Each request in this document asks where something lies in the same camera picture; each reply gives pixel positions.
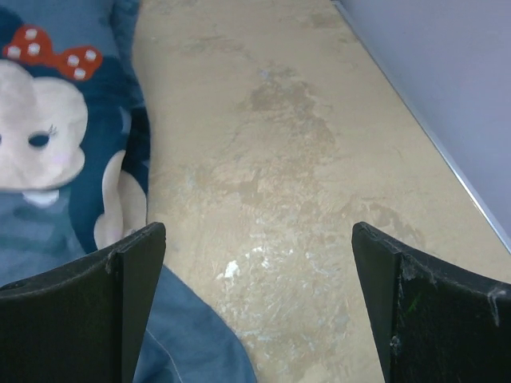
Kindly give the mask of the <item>blue cartoon print pillowcase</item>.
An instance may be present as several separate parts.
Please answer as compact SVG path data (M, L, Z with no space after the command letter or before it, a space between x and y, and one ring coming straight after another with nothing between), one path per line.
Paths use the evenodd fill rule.
M148 220L151 131L133 68L139 1L1 4L1 282Z

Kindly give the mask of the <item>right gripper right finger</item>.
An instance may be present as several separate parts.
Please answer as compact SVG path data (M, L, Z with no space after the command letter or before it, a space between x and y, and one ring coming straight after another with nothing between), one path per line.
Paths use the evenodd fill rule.
M355 258L387 382L508 382L510 285L407 246L368 223Z

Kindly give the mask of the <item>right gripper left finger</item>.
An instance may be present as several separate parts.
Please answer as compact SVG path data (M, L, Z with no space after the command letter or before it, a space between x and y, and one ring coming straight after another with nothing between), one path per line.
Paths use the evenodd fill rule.
M165 253L151 223L1 288L3 382L130 382Z

